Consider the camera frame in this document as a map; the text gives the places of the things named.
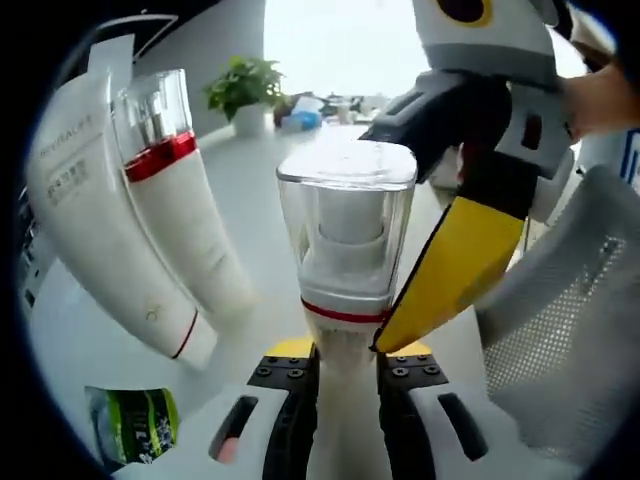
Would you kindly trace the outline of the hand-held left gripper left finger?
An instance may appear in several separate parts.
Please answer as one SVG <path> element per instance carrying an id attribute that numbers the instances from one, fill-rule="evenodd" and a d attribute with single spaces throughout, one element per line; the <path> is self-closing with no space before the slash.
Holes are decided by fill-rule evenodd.
<path id="1" fill-rule="evenodd" d="M 177 445 L 121 479 L 305 479 L 317 428 L 320 356 L 309 337 L 270 348 L 244 384 L 181 421 Z"/>

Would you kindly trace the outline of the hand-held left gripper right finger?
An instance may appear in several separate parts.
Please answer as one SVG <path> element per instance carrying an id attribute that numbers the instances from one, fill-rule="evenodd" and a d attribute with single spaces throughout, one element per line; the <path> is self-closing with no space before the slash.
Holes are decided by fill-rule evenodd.
<path id="1" fill-rule="evenodd" d="M 431 354 L 377 355 L 379 422 L 394 479 L 573 479 L 575 466 L 524 443 L 480 390 Z"/>

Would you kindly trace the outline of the person's right hand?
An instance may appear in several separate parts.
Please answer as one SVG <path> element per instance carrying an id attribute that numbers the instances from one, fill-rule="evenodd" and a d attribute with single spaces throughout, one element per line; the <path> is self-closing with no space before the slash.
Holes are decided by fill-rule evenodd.
<path id="1" fill-rule="evenodd" d="M 639 127 L 639 93 L 617 64 L 563 78 L 562 85 L 573 144 L 585 136 Z"/>

